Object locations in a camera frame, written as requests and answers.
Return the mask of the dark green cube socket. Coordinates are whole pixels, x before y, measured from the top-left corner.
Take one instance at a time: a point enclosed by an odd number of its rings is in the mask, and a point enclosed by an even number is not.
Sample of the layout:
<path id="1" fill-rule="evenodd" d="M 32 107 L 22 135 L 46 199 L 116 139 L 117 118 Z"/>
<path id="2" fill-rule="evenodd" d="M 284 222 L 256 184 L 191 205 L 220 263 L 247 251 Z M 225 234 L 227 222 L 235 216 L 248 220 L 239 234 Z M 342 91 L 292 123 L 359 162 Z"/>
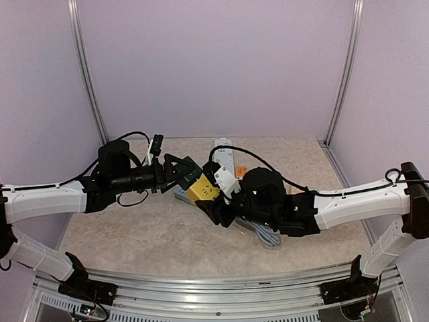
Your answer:
<path id="1" fill-rule="evenodd" d="M 202 168 L 189 156 L 177 162 L 174 170 L 178 175 L 176 182 L 183 190 L 188 190 L 202 175 Z"/>

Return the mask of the yellow cube socket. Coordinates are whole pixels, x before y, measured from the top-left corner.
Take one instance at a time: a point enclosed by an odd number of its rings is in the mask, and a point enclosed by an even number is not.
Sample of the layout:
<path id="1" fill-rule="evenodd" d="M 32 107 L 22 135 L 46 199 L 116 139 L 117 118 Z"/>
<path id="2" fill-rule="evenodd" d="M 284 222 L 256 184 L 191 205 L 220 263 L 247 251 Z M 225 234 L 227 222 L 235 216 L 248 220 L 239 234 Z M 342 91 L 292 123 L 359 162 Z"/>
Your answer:
<path id="1" fill-rule="evenodd" d="M 215 199 L 219 193 L 220 189 L 215 187 L 208 178 L 202 174 L 186 191 L 186 196 L 193 204 L 196 204 L 197 201 L 211 201 Z"/>

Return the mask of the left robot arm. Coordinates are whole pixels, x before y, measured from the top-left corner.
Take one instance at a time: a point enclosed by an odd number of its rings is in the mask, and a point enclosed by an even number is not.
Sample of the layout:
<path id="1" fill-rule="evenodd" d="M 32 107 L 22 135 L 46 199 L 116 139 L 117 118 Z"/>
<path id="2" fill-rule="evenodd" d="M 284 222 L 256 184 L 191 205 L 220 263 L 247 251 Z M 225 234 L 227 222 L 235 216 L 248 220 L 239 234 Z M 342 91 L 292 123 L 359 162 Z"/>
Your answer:
<path id="1" fill-rule="evenodd" d="M 188 176 L 198 170 L 189 158 L 165 154 L 159 161 L 163 141 L 156 135 L 148 142 L 145 160 L 119 138 L 101 146 L 98 157 L 82 174 L 65 182 L 36 186 L 1 187 L 1 258 L 44 272 L 79 298 L 94 291 L 94 284 L 80 260 L 30 238 L 14 227 L 25 219 L 61 213 L 96 213 L 119 200 L 124 193 L 164 193 L 179 184 L 190 185 Z"/>

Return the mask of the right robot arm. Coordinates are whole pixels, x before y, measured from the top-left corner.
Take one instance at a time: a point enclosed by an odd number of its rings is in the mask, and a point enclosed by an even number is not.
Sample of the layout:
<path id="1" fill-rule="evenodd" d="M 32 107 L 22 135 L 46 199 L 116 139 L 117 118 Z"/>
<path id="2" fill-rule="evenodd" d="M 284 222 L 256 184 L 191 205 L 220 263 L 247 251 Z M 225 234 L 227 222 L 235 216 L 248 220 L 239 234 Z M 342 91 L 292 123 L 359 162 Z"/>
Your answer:
<path id="1" fill-rule="evenodd" d="M 304 237 L 352 221 L 395 217 L 375 244 L 354 259 L 343 282 L 348 297 L 358 297 L 411 244 L 428 238 L 428 181 L 412 162 L 389 169 L 376 182 L 319 192 L 286 179 L 265 160 L 238 180 L 214 162 L 214 154 L 203 170 L 215 195 L 194 203 L 215 225 L 228 227 L 240 217 L 289 237 Z"/>

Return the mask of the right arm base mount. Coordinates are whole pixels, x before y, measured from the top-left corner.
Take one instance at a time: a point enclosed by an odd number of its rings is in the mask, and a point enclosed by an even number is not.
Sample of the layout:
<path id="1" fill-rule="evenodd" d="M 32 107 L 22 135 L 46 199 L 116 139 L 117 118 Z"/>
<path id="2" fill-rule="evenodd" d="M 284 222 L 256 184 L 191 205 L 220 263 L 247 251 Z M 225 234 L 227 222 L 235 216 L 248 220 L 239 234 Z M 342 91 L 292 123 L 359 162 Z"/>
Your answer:
<path id="1" fill-rule="evenodd" d="M 345 302 L 367 295 L 375 294 L 378 288 L 376 278 L 350 278 L 326 282 L 320 285 L 320 293 L 325 305 Z"/>

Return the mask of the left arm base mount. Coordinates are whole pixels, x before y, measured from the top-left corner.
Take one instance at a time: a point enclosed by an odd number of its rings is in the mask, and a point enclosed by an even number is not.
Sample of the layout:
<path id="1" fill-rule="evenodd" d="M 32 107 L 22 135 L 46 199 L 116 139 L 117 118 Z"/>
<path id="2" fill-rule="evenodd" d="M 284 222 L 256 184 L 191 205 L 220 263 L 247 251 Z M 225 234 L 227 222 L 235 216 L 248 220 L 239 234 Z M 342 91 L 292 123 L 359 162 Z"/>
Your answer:
<path id="1" fill-rule="evenodd" d="M 118 286 L 113 283 L 88 279 L 80 284 L 60 281 L 58 292 L 75 299 L 111 306 L 117 289 Z"/>

